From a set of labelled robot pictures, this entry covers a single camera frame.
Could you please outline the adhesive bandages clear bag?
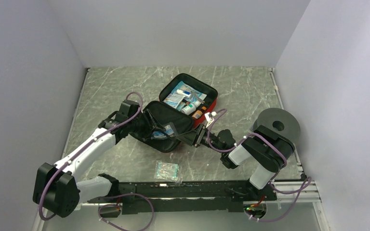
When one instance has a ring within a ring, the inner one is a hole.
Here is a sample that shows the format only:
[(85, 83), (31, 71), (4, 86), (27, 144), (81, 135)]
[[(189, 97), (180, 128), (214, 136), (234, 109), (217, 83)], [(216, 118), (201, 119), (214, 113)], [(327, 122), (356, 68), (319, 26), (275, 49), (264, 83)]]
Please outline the adhesive bandages clear bag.
[(175, 163), (157, 161), (154, 179), (179, 183), (182, 181), (180, 166)]

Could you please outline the red medicine kit case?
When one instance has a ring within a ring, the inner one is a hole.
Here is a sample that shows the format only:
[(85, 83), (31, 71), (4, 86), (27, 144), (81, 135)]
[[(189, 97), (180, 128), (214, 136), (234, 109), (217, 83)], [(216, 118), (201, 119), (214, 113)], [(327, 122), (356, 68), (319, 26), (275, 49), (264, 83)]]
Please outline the red medicine kit case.
[[(207, 109), (204, 113), (211, 112), (214, 109), (218, 97), (218, 91), (214, 87), (196, 79), (195, 77), (189, 74), (181, 73), (174, 77), (173, 80), (171, 80), (159, 93), (158, 100), (151, 101), (144, 108), (144, 110), (149, 109), (152, 115), (155, 117), (155, 119), (162, 125), (165, 125), (170, 122), (174, 123), (176, 131), (178, 133), (177, 135), (191, 131), (198, 125), (202, 124), (203, 121), (205, 120), (203, 117), (204, 114), (201, 116), (201, 118), (194, 120), (192, 118), (194, 112), (191, 113), (190, 115), (186, 115), (181, 111), (178, 111), (177, 109), (168, 106), (166, 103), (163, 102), (163, 100), (170, 93), (174, 93), (173, 89), (180, 81), (183, 81), (185, 84), (207, 95), (206, 98), (204, 99), (204, 102), (201, 103), (201, 105), (197, 108), (199, 109), (202, 106), (205, 106)], [(191, 103), (190, 101), (187, 100), (186, 97), (182, 100), (182, 102)], [(177, 140), (175, 137), (166, 140), (150, 139), (141, 142), (162, 153), (168, 153), (173, 151), (181, 143), (181, 141)]]

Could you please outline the white bandage roll blue label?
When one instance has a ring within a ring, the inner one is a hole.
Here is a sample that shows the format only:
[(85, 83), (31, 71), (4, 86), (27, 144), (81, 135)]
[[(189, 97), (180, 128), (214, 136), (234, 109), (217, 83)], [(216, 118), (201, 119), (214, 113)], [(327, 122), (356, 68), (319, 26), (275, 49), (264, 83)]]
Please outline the white bandage roll blue label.
[(187, 98), (191, 98), (192, 97), (192, 93), (188, 92), (188, 91), (185, 91), (185, 90), (182, 90), (182, 89), (177, 89), (176, 90), (176, 93), (179, 94), (179, 95), (183, 95)]

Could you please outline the blue cotton swab packet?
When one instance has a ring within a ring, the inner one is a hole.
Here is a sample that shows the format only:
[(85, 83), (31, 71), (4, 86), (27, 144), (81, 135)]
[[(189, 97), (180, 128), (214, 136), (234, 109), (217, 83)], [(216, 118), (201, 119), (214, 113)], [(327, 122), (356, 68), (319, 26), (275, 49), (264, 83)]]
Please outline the blue cotton swab packet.
[(176, 90), (177, 89), (182, 89), (182, 90), (185, 90), (185, 91), (188, 91), (190, 93), (192, 93), (192, 97), (191, 98), (187, 98), (188, 101), (190, 102), (195, 102), (195, 101), (200, 101), (201, 103), (204, 102), (204, 99), (206, 98), (206, 94), (205, 93), (202, 93), (196, 89), (194, 89), (193, 87), (185, 84), (183, 81), (180, 81), (176, 87), (174, 87), (173, 89), (173, 92), (176, 93)]

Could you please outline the white gauze dressing packet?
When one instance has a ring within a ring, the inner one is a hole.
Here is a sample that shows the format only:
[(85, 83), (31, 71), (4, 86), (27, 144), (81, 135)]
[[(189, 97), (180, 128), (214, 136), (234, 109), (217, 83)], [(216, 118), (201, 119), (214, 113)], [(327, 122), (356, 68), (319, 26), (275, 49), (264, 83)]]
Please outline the white gauze dressing packet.
[(177, 93), (170, 93), (163, 102), (166, 103), (168, 106), (171, 106), (173, 108), (177, 108), (178, 105), (182, 102), (182, 100), (185, 98), (184, 95), (177, 94)]

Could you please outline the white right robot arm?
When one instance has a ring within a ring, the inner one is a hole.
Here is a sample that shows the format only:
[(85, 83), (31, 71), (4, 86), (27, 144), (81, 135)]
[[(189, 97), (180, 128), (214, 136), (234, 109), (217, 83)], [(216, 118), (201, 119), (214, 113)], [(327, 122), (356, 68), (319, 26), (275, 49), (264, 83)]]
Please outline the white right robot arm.
[(217, 135), (204, 125), (175, 138), (189, 146), (204, 145), (221, 153), (220, 160), (228, 169), (235, 169), (249, 158), (254, 158), (258, 167), (250, 176), (246, 193), (257, 200), (265, 193), (265, 187), (287, 165), (294, 152), (293, 143), (270, 128), (260, 125), (257, 129), (236, 142), (230, 130), (221, 130)]

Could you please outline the white bottle green label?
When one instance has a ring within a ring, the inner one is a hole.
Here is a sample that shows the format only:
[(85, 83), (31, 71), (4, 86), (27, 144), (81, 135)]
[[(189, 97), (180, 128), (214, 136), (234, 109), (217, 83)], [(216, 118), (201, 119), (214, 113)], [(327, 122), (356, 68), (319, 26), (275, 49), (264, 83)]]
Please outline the white bottle green label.
[(190, 115), (191, 113), (195, 112), (196, 109), (201, 105), (201, 102), (200, 101), (195, 101), (193, 103), (190, 103), (188, 105), (186, 105), (185, 107), (183, 107), (181, 109), (181, 112), (186, 114), (186, 115)]

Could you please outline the alcohol wipes clear bag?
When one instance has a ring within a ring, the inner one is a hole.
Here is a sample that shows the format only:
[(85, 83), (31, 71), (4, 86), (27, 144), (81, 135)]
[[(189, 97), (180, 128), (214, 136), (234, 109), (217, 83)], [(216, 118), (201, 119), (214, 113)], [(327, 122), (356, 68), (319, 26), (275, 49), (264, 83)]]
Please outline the alcohol wipes clear bag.
[(177, 135), (177, 131), (174, 123), (170, 122), (162, 125), (162, 128), (158, 128), (152, 132), (151, 139), (153, 140), (166, 140), (174, 138)]

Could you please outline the teal header small items bag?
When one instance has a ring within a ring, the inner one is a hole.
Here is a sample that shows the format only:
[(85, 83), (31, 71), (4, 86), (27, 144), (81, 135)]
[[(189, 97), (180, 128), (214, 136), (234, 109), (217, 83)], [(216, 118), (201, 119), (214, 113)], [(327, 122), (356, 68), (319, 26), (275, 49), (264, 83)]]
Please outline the teal header small items bag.
[(185, 102), (180, 102), (180, 103), (178, 104), (178, 106), (176, 107), (176, 109), (177, 109), (178, 111), (181, 111), (184, 107), (188, 106), (189, 104), (190, 104), (189, 102), (187, 102), (187, 103), (185, 103)]

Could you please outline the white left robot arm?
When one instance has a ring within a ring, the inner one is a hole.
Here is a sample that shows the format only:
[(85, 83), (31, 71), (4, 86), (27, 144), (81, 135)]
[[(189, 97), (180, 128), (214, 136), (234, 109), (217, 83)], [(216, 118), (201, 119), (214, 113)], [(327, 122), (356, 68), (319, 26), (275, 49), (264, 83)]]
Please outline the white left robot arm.
[(65, 218), (79, 204), (95, 198), (115, 201), (120, 194), (116, 178), (108, 174), (84, 181), (79, 178), (96, 159), (129, 134), (150, 135), (159, 127), (151, 112), (142, 109), (142, 103), (125, 99), (120, 109), (102, 120), (77, 149), (54, 164), (44, 163), (38, 168), (33, 201), (39, 206), (40, 218), (44, 221), (54, 216)]

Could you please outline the brown bottle orange cap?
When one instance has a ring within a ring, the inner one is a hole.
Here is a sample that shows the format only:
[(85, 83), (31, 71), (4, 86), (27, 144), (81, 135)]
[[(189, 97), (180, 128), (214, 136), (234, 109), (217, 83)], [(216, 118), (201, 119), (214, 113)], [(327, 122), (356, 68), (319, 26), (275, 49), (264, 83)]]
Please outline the brown bottle orange cap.
[(206, 111), (206, 107), (205, 106), (202, 106), (201, 108), (197, 109), (194, 114), (192, 115), (192, 118), (194, 120), (197, 120), (199, 118), (201, 118), (201, 116), (204, 114), (204, 112)]

